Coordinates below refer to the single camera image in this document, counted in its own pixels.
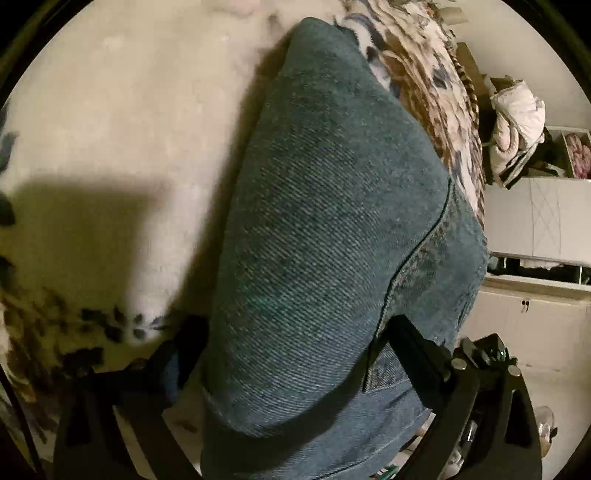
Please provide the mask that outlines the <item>blue denim jeans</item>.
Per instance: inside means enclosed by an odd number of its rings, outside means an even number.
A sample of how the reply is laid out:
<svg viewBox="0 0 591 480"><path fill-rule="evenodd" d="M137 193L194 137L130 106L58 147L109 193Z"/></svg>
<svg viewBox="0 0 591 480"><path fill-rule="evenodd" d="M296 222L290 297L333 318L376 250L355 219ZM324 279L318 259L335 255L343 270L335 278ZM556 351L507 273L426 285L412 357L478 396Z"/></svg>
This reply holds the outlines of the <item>blue denim jeans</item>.
<svg viewBox="0 0 591 480"><path fill-rule="evenodd" d="M207 479L365 479L426 421L393 319L453 344L484 233L355 41L295 27L242 161L204 357Z"/></svg>

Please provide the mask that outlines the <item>white wardrobe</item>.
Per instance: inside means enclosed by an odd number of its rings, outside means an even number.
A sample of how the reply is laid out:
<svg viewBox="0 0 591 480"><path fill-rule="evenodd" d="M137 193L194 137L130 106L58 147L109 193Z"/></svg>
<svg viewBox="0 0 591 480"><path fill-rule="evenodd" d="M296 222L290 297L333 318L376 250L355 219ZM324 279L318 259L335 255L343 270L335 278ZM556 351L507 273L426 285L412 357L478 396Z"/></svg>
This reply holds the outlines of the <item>white wardrobe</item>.
<svg viewBox="0 0 591 480"><path fill-rule="evenodd" d="M523 175L488 186L489 270L463 335L497 333L524 369L590 376L590 178L573 174L566 136L550 127Z"/></svg>

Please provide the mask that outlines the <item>pink folded blanket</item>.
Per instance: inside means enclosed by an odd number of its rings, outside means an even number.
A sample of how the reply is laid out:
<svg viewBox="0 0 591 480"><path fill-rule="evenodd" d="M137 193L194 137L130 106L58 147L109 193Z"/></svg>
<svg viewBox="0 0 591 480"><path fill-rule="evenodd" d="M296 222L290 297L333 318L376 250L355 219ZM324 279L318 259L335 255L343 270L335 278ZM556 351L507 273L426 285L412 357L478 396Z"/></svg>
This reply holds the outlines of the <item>pink folded blanket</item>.
<svg viewBox="0 0 591 480"><path fill-rule="evenodd" d="M566 136L566 145L570 154L574 176L580 179L589 179L591 169L590 148L574 133Z"/></svg>

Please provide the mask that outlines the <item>white puffy jacket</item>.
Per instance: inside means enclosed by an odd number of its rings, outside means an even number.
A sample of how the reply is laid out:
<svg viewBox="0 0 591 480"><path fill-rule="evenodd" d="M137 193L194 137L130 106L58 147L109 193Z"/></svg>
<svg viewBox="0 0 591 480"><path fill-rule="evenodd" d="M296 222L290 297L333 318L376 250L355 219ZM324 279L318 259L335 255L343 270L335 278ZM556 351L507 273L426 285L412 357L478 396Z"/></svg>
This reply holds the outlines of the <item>white puffy jacket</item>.
<svg viewBox="0 0 591 480"><path fill-rule="evenodd" d="M491 97L497 119L489 147L495 181L508 185L544 142L546 108L528 84L515 81Z"/></svg>

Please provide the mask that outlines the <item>brown cardboard box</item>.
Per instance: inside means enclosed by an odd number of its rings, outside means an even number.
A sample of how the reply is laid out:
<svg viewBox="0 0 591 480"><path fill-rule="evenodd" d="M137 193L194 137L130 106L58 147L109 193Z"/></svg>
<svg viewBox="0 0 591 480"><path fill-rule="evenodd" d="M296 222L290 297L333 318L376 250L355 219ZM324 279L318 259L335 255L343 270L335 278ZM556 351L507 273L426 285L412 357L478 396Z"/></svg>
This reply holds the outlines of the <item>brown cardboard box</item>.
<svg viewBox="0 0 591 480"><path fill-rule="evenodd" d="M492 110L491 97L515 83L510 76L490 77L483 73L465 42L457 44L456 57L471 78L481 110Z"/></svg>

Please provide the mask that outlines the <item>floral bed quilt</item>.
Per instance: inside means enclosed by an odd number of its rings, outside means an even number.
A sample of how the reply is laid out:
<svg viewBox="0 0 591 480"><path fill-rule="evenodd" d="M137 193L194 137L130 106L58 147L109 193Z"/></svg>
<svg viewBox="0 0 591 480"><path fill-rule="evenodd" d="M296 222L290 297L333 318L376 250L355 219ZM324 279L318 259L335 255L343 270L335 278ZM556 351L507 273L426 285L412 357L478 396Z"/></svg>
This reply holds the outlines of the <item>floral bed quilt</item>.
<svg viewBox="0 0 591 480"><path fill-rule="evenodd" d="M63 380L205 312L243 147L308 16L360 41L482 213L478 110L424 5L100 1L7 80L1 114L1 360L40 428Z"/></svg>

